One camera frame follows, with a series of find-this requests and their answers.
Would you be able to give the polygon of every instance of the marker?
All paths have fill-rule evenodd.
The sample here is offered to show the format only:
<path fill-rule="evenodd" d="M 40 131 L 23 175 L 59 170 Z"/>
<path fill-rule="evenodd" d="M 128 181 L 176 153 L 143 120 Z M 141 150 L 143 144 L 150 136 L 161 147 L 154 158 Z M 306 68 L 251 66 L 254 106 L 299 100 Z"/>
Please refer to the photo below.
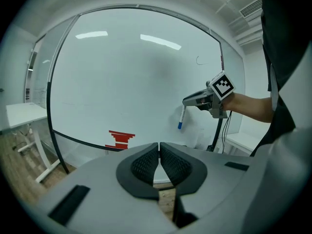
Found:
<path fill-rule="evenodd" d="M 179 125 L 178 125 L 178 129 L 182 128 L 182 123 L 183 123 L 185 109 L 186 109 L 186 106 L 183 105 L 182 106 L 182 113 L 181 113 L 181 117 L 180 117 L 180 121 L 179 121 Z"/>

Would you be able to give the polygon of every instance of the white wall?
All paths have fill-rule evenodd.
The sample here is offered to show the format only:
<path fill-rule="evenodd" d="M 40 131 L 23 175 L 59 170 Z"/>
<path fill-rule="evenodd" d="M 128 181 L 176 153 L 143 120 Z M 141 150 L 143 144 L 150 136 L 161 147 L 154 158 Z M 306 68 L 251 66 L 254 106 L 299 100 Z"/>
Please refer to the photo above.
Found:
<path fill-rule="evenodd" d="M 5 106 L 24 103 L 27 61 L 36 37 L 23 29 L 10 25 L 0 45 L 0 130 L 8 127 Z"/>
<path fill-rule="evenodd" d="M 268 92 L 268 73 L 263 49 L 250 53 L 244 58 L 246 95 L 253 98 L 270 97 Z M 269 123 L 263 123 L 243 116 L 239 131 L 262 139 L 269 129 Z"/>
<path fill-rule="evenodd" d="M 227 23 L 220 16 L 216 15 L 214 11 L 210 10 L 207 6 L 200 3 L 198 0 L 76 0 L 75 3 L 72 3 L 71 5 L 57 11 L 51 17 L 50 21 L 47 22 L 46 26 L 40 33 L 40 36 L 44 35 L 52 27 L 72 16 L 96 8 L 117 4 L 144 4 L 181 13 L 213 29 L 241 56 L 244 56 L 244 52 L 242 51 L 241 47 L 233 39 Z"/>

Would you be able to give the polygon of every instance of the ceiling light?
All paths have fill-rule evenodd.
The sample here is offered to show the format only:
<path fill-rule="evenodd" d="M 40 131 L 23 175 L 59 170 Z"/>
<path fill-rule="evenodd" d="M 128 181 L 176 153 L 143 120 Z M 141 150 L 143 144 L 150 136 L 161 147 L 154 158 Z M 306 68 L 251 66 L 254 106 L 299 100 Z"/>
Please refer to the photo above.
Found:
<path fill-rule="evenodd" d="M 145 41 L 152 41 L 154 43 L 160 44 L 160 45 L 165 45 L 167 47 L 179 50 L 181 48 L 180 45 L 170 42 L 170 41 L 166 41 L 164 39 L 160 39 L 157 37 L 151 37 L 151 36 L 146 36 L 146 35 L 141 35 L 141 39 L 145 40 Z"/>
<path fill-rule="evenodd" d="M 95 32 L 89 32 L 85 34 L 76 35 L 76 38 L 82 39 L 82 38 L 89 38 L 89 37 L 105 37 L 108 36 L 107 31 L 95 31 Z"/>

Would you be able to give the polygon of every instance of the wrist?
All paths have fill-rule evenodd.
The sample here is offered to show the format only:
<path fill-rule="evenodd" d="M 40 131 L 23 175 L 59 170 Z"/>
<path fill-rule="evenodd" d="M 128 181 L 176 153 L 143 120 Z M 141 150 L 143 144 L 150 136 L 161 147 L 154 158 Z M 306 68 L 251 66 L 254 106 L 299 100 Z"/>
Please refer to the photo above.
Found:
<path fill-rule="evenodd" d="M 222 100 L 222 106 L 225 111 L 235 111 L 237 94 L 231 93 Z"/>

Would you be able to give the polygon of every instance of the red marking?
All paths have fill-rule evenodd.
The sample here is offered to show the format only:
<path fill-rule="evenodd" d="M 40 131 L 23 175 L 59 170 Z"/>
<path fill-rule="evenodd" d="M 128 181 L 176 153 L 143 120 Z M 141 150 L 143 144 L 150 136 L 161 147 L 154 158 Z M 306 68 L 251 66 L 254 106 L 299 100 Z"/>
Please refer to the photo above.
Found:
<path fill-rule="evenodd" d="M 122 144 L 122 143 L 128 143 L 129 139 L 136 136 L 133 134 L 127 134 L 127 133 L 121 133 L 121 132 L 115 132 L 115 131 L 109 131 L 109 133 L 112 134 L 112 136 L 115 138 L 115 142 L 117 143 L 115 144 L 115 146 L 110 146 L 110 145 L 105 145 L 105 146 L 110 147 L 110 148 L 116 148 L 116 149 L 128 149 L 128 144 Z"/>

